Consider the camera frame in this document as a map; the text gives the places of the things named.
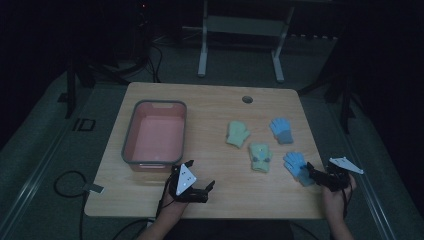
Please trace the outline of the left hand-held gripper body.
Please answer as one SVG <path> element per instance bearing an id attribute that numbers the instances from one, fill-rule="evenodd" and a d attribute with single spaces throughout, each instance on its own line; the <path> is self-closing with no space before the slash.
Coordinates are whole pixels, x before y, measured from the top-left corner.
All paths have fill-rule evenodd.
<path id="1" fill-rule="evenodd" d="M 209 191 L 193 188 L 197 177 L 185 165 L 176 166 L 170 176 L 168 191 L 176 202 L 206 203 Z"/>

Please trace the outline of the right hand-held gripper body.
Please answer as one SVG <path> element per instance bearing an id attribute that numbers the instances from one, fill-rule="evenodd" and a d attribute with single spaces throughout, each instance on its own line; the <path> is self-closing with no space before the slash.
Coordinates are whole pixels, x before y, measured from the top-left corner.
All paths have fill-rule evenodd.
<path id="1" fill-rule="evenodd" d="M 326 171 L 314 176 L 320 179 L 322 186 L 335 192 L 345 189 L 350 184 L 349 173 L 363 174 L 364 170 L 353 164 L 346 157 L 330 158 L 326 166 Z"/>

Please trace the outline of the blue knit glove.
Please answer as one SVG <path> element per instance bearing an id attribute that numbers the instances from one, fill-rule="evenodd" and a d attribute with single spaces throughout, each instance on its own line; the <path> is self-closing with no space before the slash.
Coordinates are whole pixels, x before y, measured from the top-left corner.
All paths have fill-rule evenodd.
<path id="1" fill-rule="evenodd" d="M 290 122 L 285 118 L 275 118 L 269 124 L 269 127 L 279 144 L 292 144 L 293 137 L 291 133 Z"/>
<path id="2" fill-rule="evenodd" d="M 309 176 L 307 164 L 302 153 L 288 152 L 283 157 L 283 160 L 285 168 L 302 186 L 308 187 L 315 183 L 315 181 Z"/>

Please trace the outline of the pink basin with grey rim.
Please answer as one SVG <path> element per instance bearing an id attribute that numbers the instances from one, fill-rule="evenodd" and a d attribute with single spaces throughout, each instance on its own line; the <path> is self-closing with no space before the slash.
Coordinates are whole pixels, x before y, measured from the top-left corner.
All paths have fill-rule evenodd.
<path id="1" fill-rule="evenodd" d="M 183 157 L 187 106 L 177 100 L 141 100 L 128 125 L 121 156 L 133 171 L 167 171 Z"/>

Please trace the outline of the green glove with grey pattern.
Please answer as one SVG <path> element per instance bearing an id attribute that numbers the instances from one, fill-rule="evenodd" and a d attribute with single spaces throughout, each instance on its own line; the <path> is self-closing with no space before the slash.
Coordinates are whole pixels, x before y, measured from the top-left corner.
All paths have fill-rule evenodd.
<path id="1" fill-rule="evenodd" d="M 249 155 L 251 168 L 254 171 L 269 172 L 273 154 L 266 143 L 251 143 L 249 145 Z"/>

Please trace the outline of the plain green knit glove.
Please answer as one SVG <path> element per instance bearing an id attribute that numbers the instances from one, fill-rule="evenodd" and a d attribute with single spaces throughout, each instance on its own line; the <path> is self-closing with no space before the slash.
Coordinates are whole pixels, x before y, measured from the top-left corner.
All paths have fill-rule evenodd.
<path id="1" fill-rule="evenodd" d="M 250 131 L 247 129 L 246 124 L 241 121 L 231 121 L 227 128 L 226 143 L 233 145 L 237 148 L 243 146 L 244 141 L 250 136 Z"/>

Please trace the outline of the person's right hand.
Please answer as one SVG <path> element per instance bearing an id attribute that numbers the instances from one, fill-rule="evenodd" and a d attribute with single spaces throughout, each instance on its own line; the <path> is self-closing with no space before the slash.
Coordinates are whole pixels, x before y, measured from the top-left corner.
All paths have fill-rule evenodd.
<path id="1" fill-rule="evenodd" d="M 347 207 L 357 184 L 352 175 L 349 176 L 350 184 L 347 188 L 332 192 L 327 187 L 322 187 L 322 202 L 325 217 L 341 216 L 343 219 L 347 214 Z"/>

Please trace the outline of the person's left hand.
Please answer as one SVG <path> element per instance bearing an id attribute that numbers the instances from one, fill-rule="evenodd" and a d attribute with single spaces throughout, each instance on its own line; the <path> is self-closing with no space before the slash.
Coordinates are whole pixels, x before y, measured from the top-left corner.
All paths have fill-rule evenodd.
<path id="1" fill-rule="evenodd" d="M 169 193 L 166 193 L 161 199 L 159 215 L 180 219 L 187 206 L 187 203 L 176 202 Z"/>

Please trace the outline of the black tripod stand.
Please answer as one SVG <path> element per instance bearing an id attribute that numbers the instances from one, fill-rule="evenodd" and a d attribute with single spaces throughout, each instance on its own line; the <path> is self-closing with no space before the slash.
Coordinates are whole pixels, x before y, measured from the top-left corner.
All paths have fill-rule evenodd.
<path id="1" fill-rule="evenodd" d="M 355 103 L 360 110 L 363 109 L 361 103 L 353 94 L 353 82 L 354 71 L 351 67 L 336 67 L 332 64 L 325 64 L 317 80 L 298 90 L 297 93 L 299 96 L 303 96 L 324 85 L 328 85 L 324 100 L 326 103 L 336 103 L 338 99 L 341 99 L 339 123 L 344 133 L 349 134 L 349 119 L 355 118 L 350 104 Z"/>
<path id="2" fill-rule="evenodd" d="M 107 79 L 120 85 L 127 86 L 129 84 L 129 81 L 93 59 L 88 57 L 71 58 L 66 69 L 66 91 L 58 98 L 60 103 L 66 104 L 66 119 L 69 119 L 76 109 L 76 79 L 79 79 L 83 86 L 92 88 L 95 85 L 95 79 L 92 75 L 93 71 L 99 72 Z"/>

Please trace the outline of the white power strip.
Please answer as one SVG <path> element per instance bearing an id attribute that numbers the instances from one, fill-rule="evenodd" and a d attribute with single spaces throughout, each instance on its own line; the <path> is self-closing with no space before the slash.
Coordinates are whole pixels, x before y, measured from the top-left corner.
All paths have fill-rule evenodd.
<path id="1" fill-rule="evenodd" d="M 292 38 L 303 38 L 306 40 L 315 40 L 315 39 L 323 39 L 323 40 L 328 40 L 328 41 L 333 41 L 333 40 L 338 40 L 338 37 L 334 37 L 334 36 L 328 36 L 328 35 L 314 35 L 314 34 L 295 34 L 295 33 L 290 33 L 288 35 L 289 37 Z"/>

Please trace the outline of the white metal stand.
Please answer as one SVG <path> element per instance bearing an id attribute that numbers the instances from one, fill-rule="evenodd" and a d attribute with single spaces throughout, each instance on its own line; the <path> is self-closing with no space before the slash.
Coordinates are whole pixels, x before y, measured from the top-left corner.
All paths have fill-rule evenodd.
<path id="1" fill-rule="evenodd" d="M 289 7 L 284 20 L 265 20 L 243 17 L 211 15 L 208 12 L 209 0 L 203 0 L 202 42 L 197 70 L 198 77 L 205 77 L 208 60 L 208 33 L 229 33 L 254 36 L 277 37 L 278 44 L 271 50 L 271 59 L 276 81 L 285 81 L 280 55 L 288 35 L 289 25 L 295 8 Z"/>

